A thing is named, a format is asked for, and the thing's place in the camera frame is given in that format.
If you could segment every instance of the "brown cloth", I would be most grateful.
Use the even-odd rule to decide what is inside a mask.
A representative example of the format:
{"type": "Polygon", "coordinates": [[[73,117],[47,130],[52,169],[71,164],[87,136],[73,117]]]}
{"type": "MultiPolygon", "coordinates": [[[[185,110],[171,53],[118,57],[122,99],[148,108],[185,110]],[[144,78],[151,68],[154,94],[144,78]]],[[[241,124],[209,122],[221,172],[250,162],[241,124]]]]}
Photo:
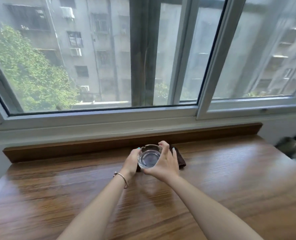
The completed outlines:
{"type": "MultiPolygon", "coordinates": [[[[173,146],[172,145],[169,145],[169,149],[171,151],[171,154],[172,154],[172,148],[173,146]]],[[[180,152],[178,151],[178,149],[175,147],[174,148],[176,150],[176,153],[177,153],[177,160],[178,160],[178,165],[179,165],[179,169],[182,169],[184,166],[186,166],[186,162],[185,160],[183,159],[182,155],[180,154],[180,152]]],[[[137,169],[136,169],[136,172],[140,172],[140,167],[139,165],[137,164],[137,169]]]]}

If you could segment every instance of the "gold bracelet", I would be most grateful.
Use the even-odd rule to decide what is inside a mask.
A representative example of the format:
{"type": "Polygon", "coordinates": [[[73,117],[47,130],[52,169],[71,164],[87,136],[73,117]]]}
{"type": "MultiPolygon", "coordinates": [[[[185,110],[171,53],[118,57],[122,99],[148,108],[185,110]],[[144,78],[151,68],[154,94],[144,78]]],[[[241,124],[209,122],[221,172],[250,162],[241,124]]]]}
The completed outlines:
{"type": "Polygon", "coordinates": [[[122,178],[124,179],[124,181],[125,181],[125,187],[124,188],[128,188],[128,183],[127,183],[125,177],[121,173],[115,172],[113,177],[115,177],[117,174],[119,174],[120,176],[122,176],[122,178]]]}

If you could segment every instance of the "person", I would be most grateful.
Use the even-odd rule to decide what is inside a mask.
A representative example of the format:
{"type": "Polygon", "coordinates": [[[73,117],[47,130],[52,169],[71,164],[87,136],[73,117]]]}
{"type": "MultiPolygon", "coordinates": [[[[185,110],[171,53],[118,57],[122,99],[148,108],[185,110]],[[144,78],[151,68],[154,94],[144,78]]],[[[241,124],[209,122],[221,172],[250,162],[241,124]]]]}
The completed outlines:
{"type": "MultiPolygon", "coordinates": [[[[214,201],[199,189],[179,176],[177,154],[169,150],[169,144],[159,142],[161,156],[155,166],[144,173],[156,177],[172,188],[186,205],[208,240],[262,240],[262,238],[230,210],[214,201]]],[[[117,202],[137,168],[140,148],[131,151],[121,174],[116,174],[98,196],[80,213],[57,240],[97,240],[104,231],[117,202]]]]}

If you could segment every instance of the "brown wood surface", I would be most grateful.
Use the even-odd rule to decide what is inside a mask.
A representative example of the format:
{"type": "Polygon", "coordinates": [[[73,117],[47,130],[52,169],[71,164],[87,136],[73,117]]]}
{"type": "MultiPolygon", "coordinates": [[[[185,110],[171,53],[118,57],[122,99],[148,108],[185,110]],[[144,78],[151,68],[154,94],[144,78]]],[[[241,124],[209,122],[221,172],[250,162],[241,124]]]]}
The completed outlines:
{"type": "Polygon", "coordinates": [[[9,147],[3,150],[12,162],[34,161],[54,157],[71,156],[82,153],[98,152],[117,148],[136,148],[147,144],[157,144],[165,140],[170,144],[224,137],[255,135],[262,123],[221,126],[206,129],[156,133],[149,135],[114,137],[86,141],[70,141],[42,145],[9,147]]]}
{"type": "MultiPolygon", "coordinates": [[[[177,144],[180,175],[265,240],[296,239],[296,162],[258,136],[177,144]]],[[[0,240],[56,239],[105,187],[129,149],[13,164],[0,180],[0,240]]],[[[205,239],[179,197],[137,173],[106,239],[205,239]]]]}

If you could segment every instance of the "wooden tabletop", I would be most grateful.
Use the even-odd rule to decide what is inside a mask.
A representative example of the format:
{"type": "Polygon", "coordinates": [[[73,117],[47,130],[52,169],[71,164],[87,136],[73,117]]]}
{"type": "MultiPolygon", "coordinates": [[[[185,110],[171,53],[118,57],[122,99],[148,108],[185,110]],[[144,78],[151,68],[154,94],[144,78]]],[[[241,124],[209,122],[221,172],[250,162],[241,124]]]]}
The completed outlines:
{"type": "MultiPolygon", "coordinates": [[[[180,175],[264,239],[296,239],[296,162],[258,136],[177,144],[180,175]]],[[[118,171],[129,149],[13,164],[0,180],[0,239],[56,239],[118,171]]],[[[106,239],[205,239],[179,197],[137,173],[106,239]]]]}

